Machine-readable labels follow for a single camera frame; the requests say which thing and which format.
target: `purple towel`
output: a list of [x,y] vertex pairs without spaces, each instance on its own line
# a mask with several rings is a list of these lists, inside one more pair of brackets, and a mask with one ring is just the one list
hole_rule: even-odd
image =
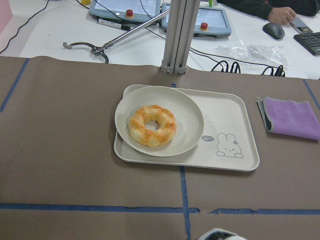
[[267,132],[320,140],[320,122],[308,101],[265,97],[257,103]]

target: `white marker pen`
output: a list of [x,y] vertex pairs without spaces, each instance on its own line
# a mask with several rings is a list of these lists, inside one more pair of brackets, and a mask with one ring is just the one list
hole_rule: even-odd
[[97,22],[98,22],[98,24],[103,24],[103,25],[106,25],[109,27],[114,27],[114,28],[122,29],[122,30],[126,30],[126,31],[130,31],[132,29],[130,26],[122,25],[122,24],[115,23],[112,21],[103,20],[101,18],[99,18]]

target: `red button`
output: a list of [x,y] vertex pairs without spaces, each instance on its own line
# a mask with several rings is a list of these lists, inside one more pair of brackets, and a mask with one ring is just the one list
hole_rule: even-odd
[[207,29],[208,29],[208,23],[202,22],[200,28],[201,28],[202,30],[207,30]]
[[131,9],[128,9],[127,11],[125,11],[125,14],[127,17],[132,17],[134,15],[134,11],[132,11]]

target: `human hand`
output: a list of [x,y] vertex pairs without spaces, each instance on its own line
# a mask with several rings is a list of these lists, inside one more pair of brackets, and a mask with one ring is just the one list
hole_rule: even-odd
[[271,23],[287,25],[296,18],[296,13],[290,7],[274,7],[268,15],[268,20]]

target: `donut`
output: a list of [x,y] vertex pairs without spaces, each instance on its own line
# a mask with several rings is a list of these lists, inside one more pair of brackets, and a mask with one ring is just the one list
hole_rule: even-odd
[[[151,131],[145,124],[156,121],[160,127]],[[175,116],[171,111],[159,105],[140,107],[129,120],[131,137],[139,144],[148,147],[157,147],[170,142],[177,129]]]

